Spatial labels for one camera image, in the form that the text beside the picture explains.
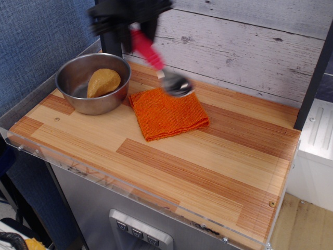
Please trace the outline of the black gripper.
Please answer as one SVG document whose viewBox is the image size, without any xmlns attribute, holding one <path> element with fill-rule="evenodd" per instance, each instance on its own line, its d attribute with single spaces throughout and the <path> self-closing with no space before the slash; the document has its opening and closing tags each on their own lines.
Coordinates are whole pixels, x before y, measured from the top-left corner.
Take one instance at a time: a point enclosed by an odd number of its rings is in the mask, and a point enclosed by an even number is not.
<svg viewBox="0 0 333 250">
<path fill-rule="evenodd" d="M 142 33 L 154 42 L 158 17 L 172 8 L 172 1 L 102 1 L 87 10 L 91 30 L 96 35 L 118 31 L 119 40 L 127 53 L 133 51 L 129 25 L 140 23 Z"/>
</svg>

